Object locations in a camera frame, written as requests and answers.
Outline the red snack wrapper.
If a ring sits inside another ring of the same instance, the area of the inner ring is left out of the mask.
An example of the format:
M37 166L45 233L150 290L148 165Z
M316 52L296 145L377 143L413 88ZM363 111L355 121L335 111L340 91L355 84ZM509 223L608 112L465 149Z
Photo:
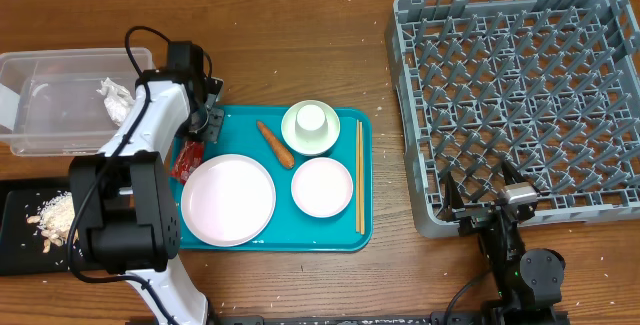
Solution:
M204 142L186 140L172 165L170 175L181 184L185 184L190 175L203 162L204 151Z

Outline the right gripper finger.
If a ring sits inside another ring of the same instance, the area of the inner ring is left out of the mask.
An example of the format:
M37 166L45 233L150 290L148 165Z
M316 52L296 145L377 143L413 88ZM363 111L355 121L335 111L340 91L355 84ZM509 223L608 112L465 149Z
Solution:
M443 221L456 221L458 216L465 210L465 205L458 189L458 184L451 173L446 174L444 186L440 219Z
M525 182L525 178L518 172L518 170L509 160L504 159L501 162L501 170L506 185L514 185Z

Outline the rice and nut leftovers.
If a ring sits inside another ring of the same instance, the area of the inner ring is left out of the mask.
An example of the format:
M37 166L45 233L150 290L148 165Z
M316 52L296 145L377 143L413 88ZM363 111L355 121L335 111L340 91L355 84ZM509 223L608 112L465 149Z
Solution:
M69 240L75 242L78 239L77 232L71 235L74 218L72 194L66 191L43 202L35 215L26 218L26 223L36 225L36 234L44 238L42 252L48 253L52 245L61 247Z

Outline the white napkin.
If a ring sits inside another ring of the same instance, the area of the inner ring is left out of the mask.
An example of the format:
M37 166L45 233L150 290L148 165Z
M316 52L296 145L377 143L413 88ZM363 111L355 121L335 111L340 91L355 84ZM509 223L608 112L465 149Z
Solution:
M120 127L134 106L135 100L129 90L110 78L101 81L97 90L104 97L104 105L110 119Z

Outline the orange carrot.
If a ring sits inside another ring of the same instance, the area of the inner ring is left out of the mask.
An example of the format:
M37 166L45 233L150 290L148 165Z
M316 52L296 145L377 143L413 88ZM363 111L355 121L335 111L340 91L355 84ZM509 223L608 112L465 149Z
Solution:
M256 125L260 133L270 146L279 163L285 169L293 169L295 166L295 159L293 154L286 148L283 143L280 142L280 140L262 121L257 120Z

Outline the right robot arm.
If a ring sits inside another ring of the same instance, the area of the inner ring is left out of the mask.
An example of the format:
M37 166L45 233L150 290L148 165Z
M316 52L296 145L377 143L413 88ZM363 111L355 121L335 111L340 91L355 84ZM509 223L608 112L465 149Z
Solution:
M555 250L525 247L519 224L534 217L540 191L504 160L505 186L487 207L464 205L452 175L444 181L446 219L458 223L460 236L477 235L488 269L470 280L442 313L432 313L433 324L563 325L566 312L554 305L562 300L566 262ZM477 311L456 311L458 300L471 287L492 275L499 298L482 303Z

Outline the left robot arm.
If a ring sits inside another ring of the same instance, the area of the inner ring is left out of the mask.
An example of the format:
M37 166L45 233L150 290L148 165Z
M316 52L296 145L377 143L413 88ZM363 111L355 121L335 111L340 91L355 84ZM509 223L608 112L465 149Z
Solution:
M128 283L159 324L219 321L178 256L180 216L164 167L175 136L199 137L209 125L207 102L220 89L210 67L200 46L169 42L165 67L140 72L118 132L69 168L70 271L85 283Z

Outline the large white plate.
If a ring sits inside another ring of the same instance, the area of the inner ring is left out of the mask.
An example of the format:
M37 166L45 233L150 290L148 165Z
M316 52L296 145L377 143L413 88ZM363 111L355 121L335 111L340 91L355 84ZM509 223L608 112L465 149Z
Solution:
M180 205L184 223L197 239L233 247L252 240L269 224L276 189L259 162L226 154L204 162L190 175Z

